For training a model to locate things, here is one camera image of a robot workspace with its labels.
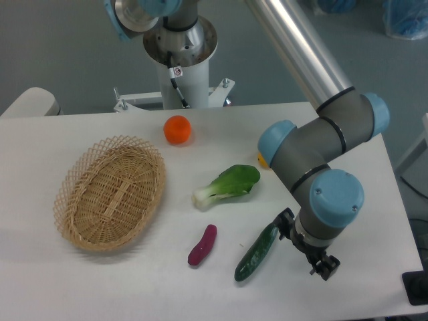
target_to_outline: woven basket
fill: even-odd
[[[148,223],[165,185],[159,151],[137,137],[102,140],[68,171],[54,205],[56,226],[92,251],[127,244]]]

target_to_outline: table surface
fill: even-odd
[[[171,146],[163,124],[183,114],[191,139]],[[257,162],[260,134],[278,120],[316,117],[308,103],[93,114],[0,121],[0,320],[347,320],[425,312],[407,300],[401,274],[421,270],[407,216],[379,135],[332,161],[354,174],[365,203],[330,246],[341,262],[327,282],[305,256],[275,241],[245,282],[235,267],[285,207],[299,206]],[[167,184],[151,224],[129,246],[90,253],[63,239],[52,207],[68,169],[95,142],[149,140],[162,153]],[[250,195],[200,212],[191,192],[234,164],[257,166]],[[213,251],[197,269],[187,256],[206,226]]]

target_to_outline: purple sweet potato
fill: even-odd
[[[216,236],[216,226],[212,224],[208,225],[202,236],[202,239],[190,252],[189,257],[187,258],[187,262],[192,266],[199,265],[213,249]]]

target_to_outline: silver metal tube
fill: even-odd
[[[352,87],[296,0],[246,0],[312,106]]]

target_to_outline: white chair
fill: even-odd
[[[0,119],[57,116],[60,114],[63,113],[54,95],[47,90],[33,87],[20,95],[0,116]]]

